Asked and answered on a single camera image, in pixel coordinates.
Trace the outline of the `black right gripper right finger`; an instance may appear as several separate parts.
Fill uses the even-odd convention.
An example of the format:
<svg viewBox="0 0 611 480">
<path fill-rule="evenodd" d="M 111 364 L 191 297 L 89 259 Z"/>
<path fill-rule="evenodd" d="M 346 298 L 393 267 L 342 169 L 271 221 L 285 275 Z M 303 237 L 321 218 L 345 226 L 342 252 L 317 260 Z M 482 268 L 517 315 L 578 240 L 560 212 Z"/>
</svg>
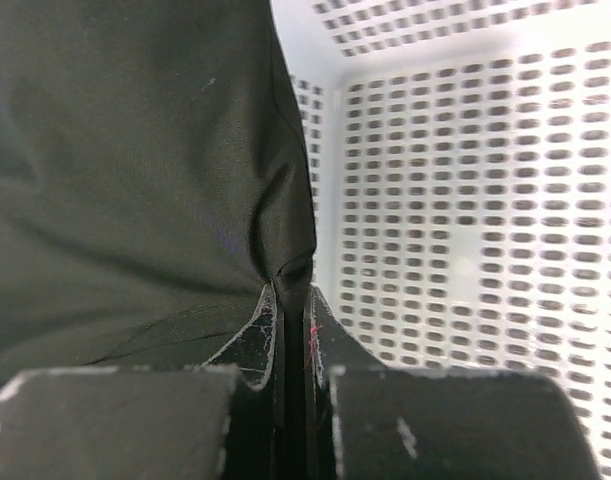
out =
<svg viewBox="0 0 611 480">
<path fill-rule="evenodd" d="M 571 402 L 532 372 L 384 365 L 309 291 L 312 479 L 596 479 Z"/>
</svg>

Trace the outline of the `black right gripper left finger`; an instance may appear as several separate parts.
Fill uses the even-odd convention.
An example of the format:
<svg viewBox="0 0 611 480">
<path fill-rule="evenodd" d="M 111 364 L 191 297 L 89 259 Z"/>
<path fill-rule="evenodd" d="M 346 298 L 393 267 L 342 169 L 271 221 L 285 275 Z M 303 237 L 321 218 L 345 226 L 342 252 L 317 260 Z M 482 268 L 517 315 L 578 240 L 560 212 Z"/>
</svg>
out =
<svg viewBox="0 0 611 480">
<path fill-rule="evenodd" d="M 251 320 L 200 365 L 29 370 L 0 390 L 0 479 L 271 479 L 283 313 Z"/>
</svg>

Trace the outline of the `black garment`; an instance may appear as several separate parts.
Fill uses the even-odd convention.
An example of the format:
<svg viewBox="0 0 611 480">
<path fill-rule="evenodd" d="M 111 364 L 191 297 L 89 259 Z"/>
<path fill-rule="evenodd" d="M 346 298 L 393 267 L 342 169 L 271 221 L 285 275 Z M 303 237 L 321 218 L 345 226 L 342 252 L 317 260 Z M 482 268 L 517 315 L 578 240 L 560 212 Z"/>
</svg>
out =
<svg viewBox="0 0 611 480">
<path fill-rule="evenodd" d="M 306 144 L 266 1 L 0 1 L 0 388 L 301 315 Z"/>
</svg>

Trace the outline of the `white perforated plastic basket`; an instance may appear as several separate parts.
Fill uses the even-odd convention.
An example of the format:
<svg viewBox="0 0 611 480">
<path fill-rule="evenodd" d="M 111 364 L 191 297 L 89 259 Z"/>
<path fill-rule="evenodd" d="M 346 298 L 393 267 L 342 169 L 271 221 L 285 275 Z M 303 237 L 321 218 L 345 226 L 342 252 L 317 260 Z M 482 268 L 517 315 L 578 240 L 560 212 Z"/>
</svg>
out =
<svg viewBox="0 0 611 480">
<path fill-rule="evenodd" d="M 533 370 L 611 479 L 611 1 L 276 1 L 314 280 L 382 362 Z"/>
</svg>

